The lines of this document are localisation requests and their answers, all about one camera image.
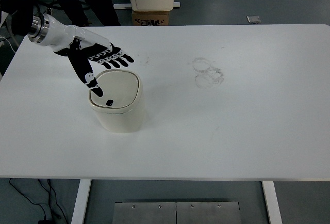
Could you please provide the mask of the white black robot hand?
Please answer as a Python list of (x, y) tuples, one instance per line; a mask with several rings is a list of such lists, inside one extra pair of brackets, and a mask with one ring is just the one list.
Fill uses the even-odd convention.
[(89, 61), (106, 69), (128, 67), (134, 59), (108, 39), (76, 25), (64, 25), (49, 14), (37, 13), (32, 18), (28, 37), (31, 42), (48, 46), (69, 61), (78, 78), (98, 97), (103, 91), (98, 85)]

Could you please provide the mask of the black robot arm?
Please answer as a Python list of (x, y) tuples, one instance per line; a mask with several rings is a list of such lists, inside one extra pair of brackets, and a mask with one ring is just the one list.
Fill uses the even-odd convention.
[(78, 78), (98, 97), (103, 96), (90, 62), (107, 69), (128, 67), (134, 59), (108, 39), (76, 25), (64, 25), (48, 14), (33, 13), (34, 0), (1, 0), (11, 15), (12, 32), (67, 57)]

